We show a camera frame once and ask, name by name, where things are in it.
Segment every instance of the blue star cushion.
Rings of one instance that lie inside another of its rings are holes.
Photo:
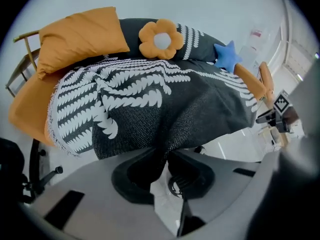
[[[213,46],[218,54],[217,62],[214,65],[217,68],[225,68],[228,72],[233,73],[235,65],[242,62],[242,58],[236,54],[234,41],[232,40],[225,47],[216,43]]]

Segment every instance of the white flower center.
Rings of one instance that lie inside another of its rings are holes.
[[[158,49],[164,50],[171,44],[171,38],[167,33],[159,33],[154,36],[153,42]]]

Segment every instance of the orange flower cushion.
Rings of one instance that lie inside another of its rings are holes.
[[[148,59],[158,57],[170,60],[184,45],[183,35],[177,32],[176,25],[168,19],[148,22],[139,31],[139,38],[142,42],[139,50]]]
[[[89,57],[130,51],[115,7],[70,15],[42,28],[39,37],[40,79]]]

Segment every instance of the black and white square marker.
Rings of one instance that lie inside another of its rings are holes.
[[[280,93],[273,103],[273,108],[283,115],[284,112],[289,108],[290,101],[284,93]]]

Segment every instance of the rectangular orange cushion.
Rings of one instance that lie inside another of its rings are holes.
[[[115,7],[87,10],[60,19],[42,28],[39,37],[40,79],[89,57],[130,51]]]

